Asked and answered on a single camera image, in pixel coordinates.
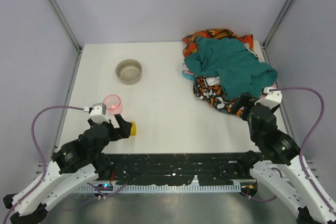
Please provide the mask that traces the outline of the black orange white camouflage cloth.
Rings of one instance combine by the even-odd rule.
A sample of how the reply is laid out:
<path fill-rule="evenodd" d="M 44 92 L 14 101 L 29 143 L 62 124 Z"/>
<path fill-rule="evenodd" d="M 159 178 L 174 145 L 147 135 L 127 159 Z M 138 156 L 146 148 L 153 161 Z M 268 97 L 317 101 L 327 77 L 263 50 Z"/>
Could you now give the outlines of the black orange white camouflage cloth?
<path fill-rule="evenodd" d="M 206 77 L 195 77 L 192 89 L 196 98 L 206 101 L 221 113 L 229 114 L 234 99 L 226 97 L 221 85 L 209 85 Z"/>

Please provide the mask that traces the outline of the light blue cloth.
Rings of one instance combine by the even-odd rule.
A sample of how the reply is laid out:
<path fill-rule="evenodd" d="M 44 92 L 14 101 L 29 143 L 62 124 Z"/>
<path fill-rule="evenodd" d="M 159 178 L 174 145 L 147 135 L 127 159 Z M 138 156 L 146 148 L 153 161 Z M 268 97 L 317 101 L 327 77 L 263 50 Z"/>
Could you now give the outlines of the light blue cloth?
<path fill-rule="evenodd" d="M 195 75 L 192 72 L 188 71 L 188 70 L 183 70 L 182 71 L 182 76 L 185 79 L 188 79 L 188 80 L 194 80 L 194 78 L 195 78 Z"/>

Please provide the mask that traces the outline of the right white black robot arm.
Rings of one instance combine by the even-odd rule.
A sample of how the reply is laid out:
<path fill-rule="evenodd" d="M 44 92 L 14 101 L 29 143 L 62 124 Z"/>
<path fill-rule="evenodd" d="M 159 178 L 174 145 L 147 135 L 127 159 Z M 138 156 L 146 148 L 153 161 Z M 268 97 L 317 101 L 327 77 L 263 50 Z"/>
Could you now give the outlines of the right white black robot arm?
<path fill-rule="evenodd" d="M 309 168 L 303 148 L 278 129 L 274 112 L 282 102 L 281 91 L 267 87 L 263 94 L 241 114 L 261 155 L 244 153 L 237 160 L 238 167 L 285 204 L 297 223 L 335 223 L 335 201 Z"/>

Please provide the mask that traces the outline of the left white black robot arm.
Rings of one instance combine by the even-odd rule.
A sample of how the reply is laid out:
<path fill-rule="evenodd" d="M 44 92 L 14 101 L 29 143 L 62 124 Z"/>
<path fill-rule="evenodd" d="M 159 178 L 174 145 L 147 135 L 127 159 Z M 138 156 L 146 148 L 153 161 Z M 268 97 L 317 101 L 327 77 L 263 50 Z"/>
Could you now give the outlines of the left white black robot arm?
<path fill-rule="evenodd" d="M 11 223 L 40 223 L 47 214 L 78 187 L 108 176 L 112 162 L 103 149 L 110 143 L 136 135 L 134 122 L 119 114 L 118 127 L 104 116 L 90 117 L 89 128 L 76 140 L 64 144 L 45 165 L 43 173 L 24 190 L 3 198 Z"/>

